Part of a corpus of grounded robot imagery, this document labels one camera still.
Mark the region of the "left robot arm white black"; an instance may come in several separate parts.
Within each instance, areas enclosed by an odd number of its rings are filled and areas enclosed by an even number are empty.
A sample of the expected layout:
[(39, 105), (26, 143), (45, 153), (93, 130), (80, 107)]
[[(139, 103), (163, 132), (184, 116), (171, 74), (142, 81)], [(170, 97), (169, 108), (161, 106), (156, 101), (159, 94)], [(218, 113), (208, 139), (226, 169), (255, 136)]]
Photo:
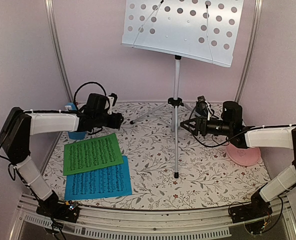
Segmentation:
[(47, 184), (40, 168), (32, 159), (31, 141), (38, 135), (59, 132), (91, 132), (95, 129), (119, 129), (124, 121), (121, 113), (113, 112), (118, 96), (91, 93), (80, 110), (24, 110), (14, 106), (0, 130), (0, 151), (14, 167), (51, 216), (62, 213), (56, 193)]

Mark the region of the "green sheet music page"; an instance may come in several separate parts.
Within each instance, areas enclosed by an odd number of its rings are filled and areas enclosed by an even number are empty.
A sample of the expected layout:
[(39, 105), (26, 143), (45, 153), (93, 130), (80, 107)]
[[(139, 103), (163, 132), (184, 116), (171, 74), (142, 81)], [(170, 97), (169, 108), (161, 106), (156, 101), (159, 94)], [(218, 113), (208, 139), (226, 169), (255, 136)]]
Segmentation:
[(124, 160), (115, 133), (64, 146), (64, 176), (86, 173), (123, 163)]

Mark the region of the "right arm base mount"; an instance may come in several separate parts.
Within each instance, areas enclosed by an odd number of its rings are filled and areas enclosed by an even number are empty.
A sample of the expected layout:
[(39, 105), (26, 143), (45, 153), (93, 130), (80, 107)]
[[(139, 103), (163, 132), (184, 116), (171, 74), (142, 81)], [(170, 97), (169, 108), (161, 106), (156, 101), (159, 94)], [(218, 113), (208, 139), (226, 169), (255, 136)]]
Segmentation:
[(264, 201), (257, 190), (250, 198), (250, 203), (230, 206), (228, 214), (233, 223), (240, 223), (270, 216), (273, 213), (269, 202)]

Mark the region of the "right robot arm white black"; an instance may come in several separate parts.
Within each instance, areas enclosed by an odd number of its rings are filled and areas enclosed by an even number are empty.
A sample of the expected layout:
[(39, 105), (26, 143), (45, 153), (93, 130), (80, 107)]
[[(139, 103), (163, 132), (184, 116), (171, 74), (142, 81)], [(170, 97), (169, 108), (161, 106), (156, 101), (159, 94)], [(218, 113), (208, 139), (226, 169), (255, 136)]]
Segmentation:
[(270, 201), (296, 186), (296, 123), (246, 126), (243, 122), (242, 106), (235, 101), (225, 101), (222, 104), (220, 118), (210, 114), (189, 116), (180, 126), (193, 137), (225, 136), (226, 141), (239, 150), (259, 148), (292, 152), (293, 159), (290, 165), (251, 196), (251, 203), (246, 208), (250, 218), (257, 218), (270, 205)]

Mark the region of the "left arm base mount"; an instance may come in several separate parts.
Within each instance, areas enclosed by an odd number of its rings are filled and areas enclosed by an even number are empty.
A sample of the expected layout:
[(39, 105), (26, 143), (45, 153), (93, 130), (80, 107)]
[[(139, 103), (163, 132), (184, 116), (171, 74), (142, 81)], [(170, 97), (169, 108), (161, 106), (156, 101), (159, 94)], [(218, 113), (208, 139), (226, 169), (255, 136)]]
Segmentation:
[(45, 200), (35, 196), (38, 201), (36, 213), (54, 220), (61, 220), (70, 223), (76, 223), (79, 217), (80, 208), (71, 200), (63, 202), (59, 200), (58, 195), (51, 190), (50, 195)]

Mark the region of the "white perforated music stand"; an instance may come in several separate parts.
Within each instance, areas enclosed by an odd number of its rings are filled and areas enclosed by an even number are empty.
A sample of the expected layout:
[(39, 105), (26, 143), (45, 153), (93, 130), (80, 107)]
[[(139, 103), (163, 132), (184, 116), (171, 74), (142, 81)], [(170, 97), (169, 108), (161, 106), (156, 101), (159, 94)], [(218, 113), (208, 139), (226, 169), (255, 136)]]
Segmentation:
[(171, 130), (178, 137), (181, 59), (232, 65), (242, 0), (128, 0), (121, 44), (174, 56)]

